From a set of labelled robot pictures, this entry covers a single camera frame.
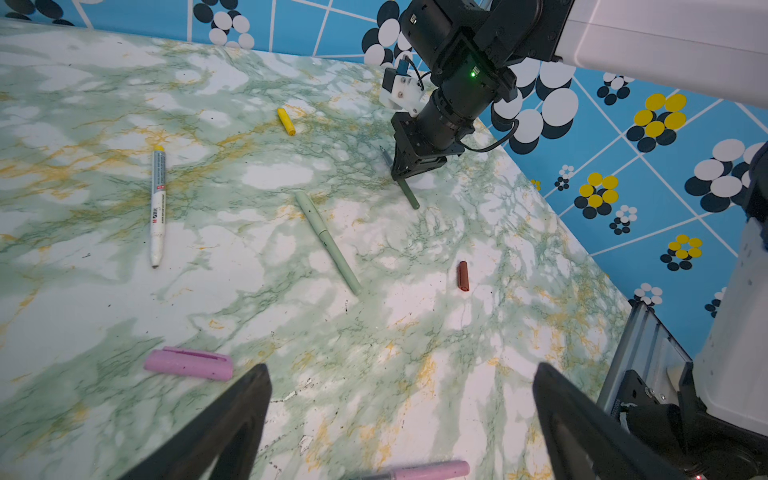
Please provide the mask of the light green pen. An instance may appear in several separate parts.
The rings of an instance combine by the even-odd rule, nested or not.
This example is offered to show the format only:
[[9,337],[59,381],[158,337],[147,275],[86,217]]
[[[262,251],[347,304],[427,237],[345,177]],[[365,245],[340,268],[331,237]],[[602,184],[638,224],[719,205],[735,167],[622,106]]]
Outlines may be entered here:
[[359,295],[362,292],[362,286],[344,258],[338,245],[332,238],[328,231],[328,227],[320,213],[317,211],[314,202],[304,191],[297,191],[294,196],[313,231],[325,247],[348,287],[355,295]]

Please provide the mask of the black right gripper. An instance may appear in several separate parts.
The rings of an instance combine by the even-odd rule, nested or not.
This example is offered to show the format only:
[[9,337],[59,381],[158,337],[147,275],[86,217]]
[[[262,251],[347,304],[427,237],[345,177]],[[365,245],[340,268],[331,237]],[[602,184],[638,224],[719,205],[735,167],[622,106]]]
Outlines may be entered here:
[[396,112],[395,154],[391,167],[394,181],[405,180],[441,168],[448,156],[461,155],[464,136],[473,133],[480,114],[480,97],[469,91],[436,89],[415,115]]

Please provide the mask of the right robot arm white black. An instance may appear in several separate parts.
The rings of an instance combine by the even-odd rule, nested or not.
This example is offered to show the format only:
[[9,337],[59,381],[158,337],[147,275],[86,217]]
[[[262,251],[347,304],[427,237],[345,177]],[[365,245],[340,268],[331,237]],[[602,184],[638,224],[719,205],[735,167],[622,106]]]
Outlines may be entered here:
[[[622,73],[757,106],[767,103],[767,5],[763,1],[414,1],[405,39],[437,89],[415,117],[393,118],[392,175],[412,177],[462,152],[482,110],[515,92],[524,58]],[[767,431],[767,153],[743,181],[747,222],[738,263],[693,378],[707,412]]]

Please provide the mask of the dark green pen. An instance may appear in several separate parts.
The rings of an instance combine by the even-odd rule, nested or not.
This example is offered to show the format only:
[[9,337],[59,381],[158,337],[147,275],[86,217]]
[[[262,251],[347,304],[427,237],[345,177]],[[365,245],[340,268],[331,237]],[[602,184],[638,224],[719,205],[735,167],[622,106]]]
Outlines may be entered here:
[[[394,163],[392,157],[389,155],[389,153],[383,148],[380,148],[380,151],[382,153],[382,156],[387,164],[387,168],[390,169]],[[409,204],[414,210],[418,210],[420,208],[420,203],[416,199],[413,191],[407,184],[407,182],[404,179],[400,179],[396,181],[397,185],[402,190],[403,194],[405,195],[406,199],[408,200]]]

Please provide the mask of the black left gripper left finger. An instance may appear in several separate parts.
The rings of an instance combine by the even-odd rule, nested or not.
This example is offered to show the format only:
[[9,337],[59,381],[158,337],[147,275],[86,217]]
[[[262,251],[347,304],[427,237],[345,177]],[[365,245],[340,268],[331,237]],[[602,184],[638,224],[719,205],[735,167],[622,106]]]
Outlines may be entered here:
[[125,479],[247,479],[262,438],[272,385],[258,364]]

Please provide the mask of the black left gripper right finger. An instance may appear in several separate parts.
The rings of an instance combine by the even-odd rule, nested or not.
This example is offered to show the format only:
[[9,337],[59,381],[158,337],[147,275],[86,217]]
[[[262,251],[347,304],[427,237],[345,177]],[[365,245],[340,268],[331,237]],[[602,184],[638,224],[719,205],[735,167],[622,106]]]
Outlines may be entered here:
[[548,363],[532,385],[556,479],[683,479]]

